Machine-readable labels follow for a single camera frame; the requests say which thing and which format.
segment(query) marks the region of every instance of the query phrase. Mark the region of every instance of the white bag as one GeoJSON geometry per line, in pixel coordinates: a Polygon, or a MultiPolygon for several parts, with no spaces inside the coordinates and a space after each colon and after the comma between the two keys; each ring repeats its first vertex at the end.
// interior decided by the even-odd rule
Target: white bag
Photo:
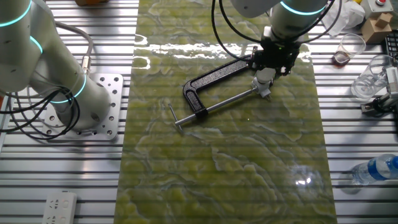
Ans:
{"type": "MultiPolygon", "coordinates": [[[[337,16],[338,6],[340,5],[340,0],[335,0],[331,6],[328,14],[322,19],[323,25],[327,28],[333,23],[337,16]]],[[[353,28],[354,26],[362,23],[365,17],[365,10],[358,3],[349,0],[343,0],[343,6],[341,7],[340,16],[329,34],[332,36],[337,36],[343,29],[353,28]]]]}

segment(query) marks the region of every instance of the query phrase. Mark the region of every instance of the power strip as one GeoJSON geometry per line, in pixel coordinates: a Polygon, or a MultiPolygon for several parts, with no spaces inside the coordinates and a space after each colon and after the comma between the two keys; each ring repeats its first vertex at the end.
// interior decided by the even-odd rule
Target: power strip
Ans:
{"type": "Polygon", "coordinates": [[[73,224],[77,195],[71,192],[52,193],[47,197],[42,224],[73,224]]]}

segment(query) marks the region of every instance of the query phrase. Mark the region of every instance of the clear plastic cup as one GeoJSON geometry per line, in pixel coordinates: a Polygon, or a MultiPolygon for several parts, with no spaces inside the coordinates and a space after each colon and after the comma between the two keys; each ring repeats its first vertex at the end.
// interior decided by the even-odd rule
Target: clear plastic cup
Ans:
{"type": "Polygon", "coordinates": [[[368,100],[378,91],[387,86],[386,68],[392,66],[393,58],[388,55],[378,55],[372,58],[368,67],[355,79],[351,92],[359,100],[368,100]]]}
{"type": "Polygon", "coordinates": [[[340,45],[334,54],[332,61],[337,66],[346,65],[351,58],[365,51],[366,43],[362,37],[356,34],[346,34],[341,38],[340,45]]]}

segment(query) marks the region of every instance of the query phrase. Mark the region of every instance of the metal mounting plate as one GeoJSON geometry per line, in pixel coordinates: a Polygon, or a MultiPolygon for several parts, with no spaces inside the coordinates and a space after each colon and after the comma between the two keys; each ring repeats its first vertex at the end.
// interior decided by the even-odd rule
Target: metal mounting plate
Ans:
{"type": "MultiPolygon", "coordinates": [[[[90,78],[102,84],[108,91],[111,97],[111,103],[114,103],[114,107],[110,107],[107,118],[100,122],[96,127],[81,130],[79,133],[77,130],[71,130],[63,136],[51,140],[52,142],[65,142],[65,141],[112,141],[118,135],[119,128],[119,115],[121,109],[121,98],[123,90],[123,76],[120,74],[102,74],[93,73],[90,74],[90,78]]],[[[57,114],[52,105],[48,105],[47,112],[45,115],[45,122],[53,126],[63,124],[58,119],[57,114]]],[[[47,133],[50,131],[51,134],[60,133],[64,127],[51,128],[44,126],[42,131],[47,133]]]]}

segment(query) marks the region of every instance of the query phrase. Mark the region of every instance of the marble slab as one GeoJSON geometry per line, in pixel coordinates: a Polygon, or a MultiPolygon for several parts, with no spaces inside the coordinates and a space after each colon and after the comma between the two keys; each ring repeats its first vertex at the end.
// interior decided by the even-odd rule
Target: marble slab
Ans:
{"type": "MultiPolygon", "coordinates": [[[[241,32],[260,39],[266,16],[244,19],[224,0],[241,32]]],[[[232,58],[211,28],[211,1],[140,0],[115,223],[336,223],[317,89],[306,45],[271,101],[252,94],[183,125],[190,79],[232,58]]],[[[227,26],[236,55],[254,46],[227,26]]],[[[248,71],[200,93],[209,107],[251,88],[248,71]]]]}

